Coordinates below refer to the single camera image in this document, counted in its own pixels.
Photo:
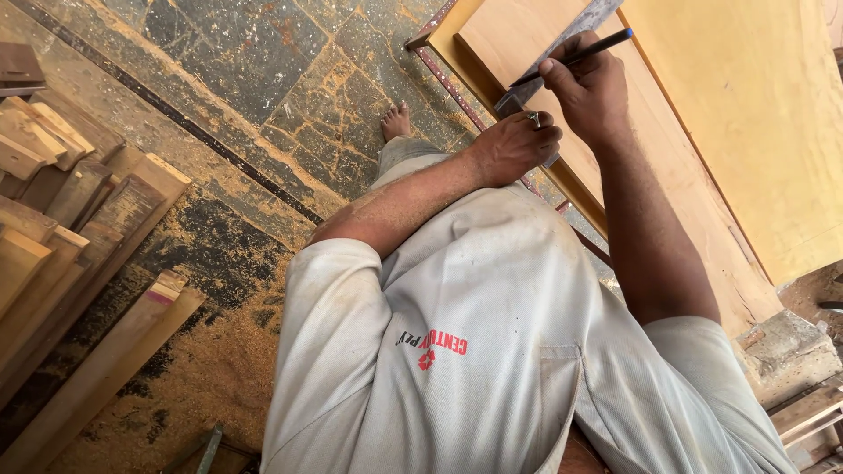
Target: grey trousers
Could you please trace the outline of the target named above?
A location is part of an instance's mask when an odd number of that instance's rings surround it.
[[[401,135],[389,140],[378,153],[378,178],[398,163],[429,154],[444,154],[427,140]]]

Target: printed logo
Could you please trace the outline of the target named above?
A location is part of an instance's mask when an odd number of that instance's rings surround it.
[[[436,354],[433,353],[433,349],[428,349],[426,353],[419,357],[419,367],[421,367],[421,370],[427,370],[428,367],[433,365],[434,360],[436,360]]]
[[[410,344],[418,349],[427,349],[427,351],[419,357],[418,366],[421,370],[429,369],[430,366],[433,365],[433,361],[436,360],[436,354],[430,347],[440,346],[450,349],[459,355],[465,355],[469,346],[469,342],[465,339],[453,334],[448,334],[444,331],[437,331],[435,329],[431,329],[423,339],[422,336],[414,336],[409,332],[404,331],[404,334],[401,334],[401,337],[395,345],[397,346],[401,343]]]

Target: shirt sleeve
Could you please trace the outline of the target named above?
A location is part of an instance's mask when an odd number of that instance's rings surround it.
[[[716,322],[678,316],[644,326],[658,353],[702,396],[717,421],[768,472],[797,472]]]
[[[359,401],[348,410],[347,421],[359,418],[392,316],[380,273],[378,253],[353,239],[317,242],[290,261],[264,438],[265,463],[317,420],[343,418],[338,412],[345,411],[349,404],[343,402],[352,396]],[[341,420],[332,424],[351,426]],[[347,442],[342,433],[330,435]],[[331,450],[317,441],[316,449]]]

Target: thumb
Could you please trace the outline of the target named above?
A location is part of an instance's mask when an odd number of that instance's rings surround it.
[[[583,93],[585,88],[574,78],[571,70],[556,59],[548,58],[539,64],[539,74],[545,80],[545,87],[552,90],[562,102]]]

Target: metal ruler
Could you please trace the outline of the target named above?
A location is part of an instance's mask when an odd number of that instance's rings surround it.
[[[615,10],[623,3],[623,0],[592,0],[591,3],[579,14],[572,22],[562,31],[562,34],[553,41],[553,44],[541,54],[539,59],[536,59],[525,76],[539,70],[539,63],[545,60],[550,53],[560,44],[575,34],[585,30],[596,30]],[[524,104],[533,97],[541,86],[543,81],[541,78],[530,81],[526,84],[521,84],[508,90],[505,95],[495,104],[495,111],[500,118],[509,117],[524,109]],[[546,165],[549,166],[555,159],[551,159]]]

